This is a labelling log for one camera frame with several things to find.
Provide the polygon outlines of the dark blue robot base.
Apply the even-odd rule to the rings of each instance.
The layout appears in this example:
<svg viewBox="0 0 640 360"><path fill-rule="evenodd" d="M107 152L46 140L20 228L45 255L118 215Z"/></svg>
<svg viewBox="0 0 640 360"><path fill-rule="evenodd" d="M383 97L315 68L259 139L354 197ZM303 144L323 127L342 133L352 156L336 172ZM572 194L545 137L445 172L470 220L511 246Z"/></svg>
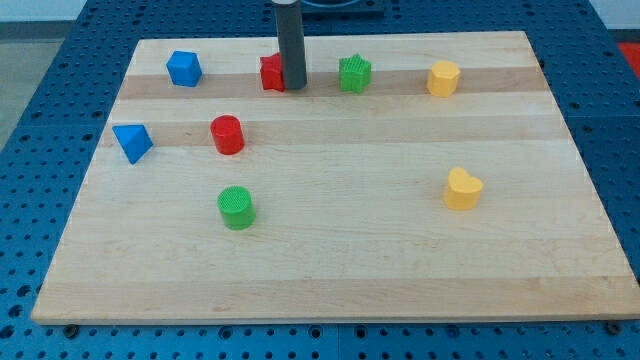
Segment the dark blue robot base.
<svg viewBox="0 0 640 360"><path fill-rule="evenodd" d="M303 15L383 15L386 0L300 0Z"/></svg>

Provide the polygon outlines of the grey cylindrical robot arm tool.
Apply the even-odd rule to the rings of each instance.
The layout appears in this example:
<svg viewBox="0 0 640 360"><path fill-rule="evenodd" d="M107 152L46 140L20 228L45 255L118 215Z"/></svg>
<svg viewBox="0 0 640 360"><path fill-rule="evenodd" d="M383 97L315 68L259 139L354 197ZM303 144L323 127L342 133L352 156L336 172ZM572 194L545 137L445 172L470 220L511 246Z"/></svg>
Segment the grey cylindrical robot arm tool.
<svg viewBox="0 0 640 360"><path fill-rule="evenodd" d="M284 87L300 90L307 85L306 55L300 0L272 1L281 55Z"/></svg>

